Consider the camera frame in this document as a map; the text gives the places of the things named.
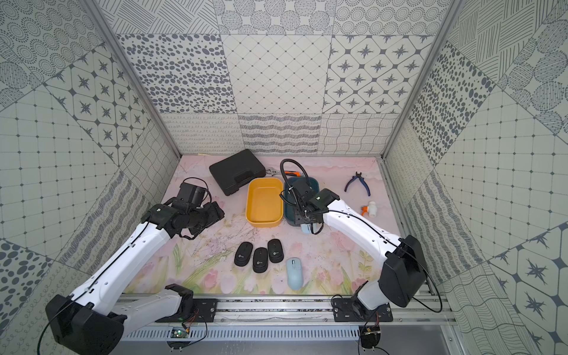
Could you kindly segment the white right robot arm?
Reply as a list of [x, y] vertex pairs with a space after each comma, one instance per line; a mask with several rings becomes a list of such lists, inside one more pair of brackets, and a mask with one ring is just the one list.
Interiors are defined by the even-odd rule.
[[380, 263], [380, 276], [359, 287], [354, 308], [373, 311], [388, 303], [405, 308], [429, 278], [422, 244], [413, 236], [402, 238], [357, 213], [329, 189], [315, 192], [307, 179], [285, 184], [291, 205], [303, 223], [330, 226], [342, 232]]

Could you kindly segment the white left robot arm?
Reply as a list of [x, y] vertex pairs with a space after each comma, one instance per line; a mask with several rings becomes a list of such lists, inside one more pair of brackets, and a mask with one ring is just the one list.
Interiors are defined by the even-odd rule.
[[223, 217], [207, 184], [196, 186], [184, 180], [176, 196], [144, 213], [131, 236], [93, 276], [68, 296], [57, 294], [47, 303], [44, 330], [77, 354], [110, 354], [125, 336], [153, 322], [185, 325], [195, 320], [199, 310], [194, 292], [176, 283], [131, 306], [116, 303], [148, 260], [171, 239], [193, 241]]

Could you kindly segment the black mouse blue mice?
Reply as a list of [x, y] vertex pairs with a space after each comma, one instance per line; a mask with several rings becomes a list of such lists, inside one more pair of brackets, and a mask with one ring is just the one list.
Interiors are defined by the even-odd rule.
[[284, 259], [283, 245], [279, 239], [271, 239], [268, 242], [269, 260], [271, 263], [281, 263]]

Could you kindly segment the light blue mouse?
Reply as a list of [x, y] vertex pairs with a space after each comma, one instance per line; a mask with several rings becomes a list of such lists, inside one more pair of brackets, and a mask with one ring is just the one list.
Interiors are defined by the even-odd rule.
[[304, 223], [300, 225], [300, 228], [302, 230], [303, 233], [308, 234], [308, 235], [313, 235], [318, 228], [318, 224], [317, 223]]
[[299, 291], [303, 288], [303, 267], [301, 260], [292, 257], [286, 261], [287, 283], [291, 290]]

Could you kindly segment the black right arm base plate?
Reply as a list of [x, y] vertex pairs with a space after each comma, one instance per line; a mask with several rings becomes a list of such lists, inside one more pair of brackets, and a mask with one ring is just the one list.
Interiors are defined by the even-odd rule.
[[392, 322], [390, 304], [384, 304], [374, 310], [367, 309], [359, 301], [335, 295], [331, 298], [331, 307], [335, 322]]

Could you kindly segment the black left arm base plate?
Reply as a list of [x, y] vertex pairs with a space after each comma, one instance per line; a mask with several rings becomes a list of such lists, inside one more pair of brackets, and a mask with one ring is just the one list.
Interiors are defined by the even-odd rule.
[[157, 323], [182, 323], [191, 320], [201, 322], [214, 322], [218, 299], [193, 299], [183, 301], [178, 313], [157, 320]]

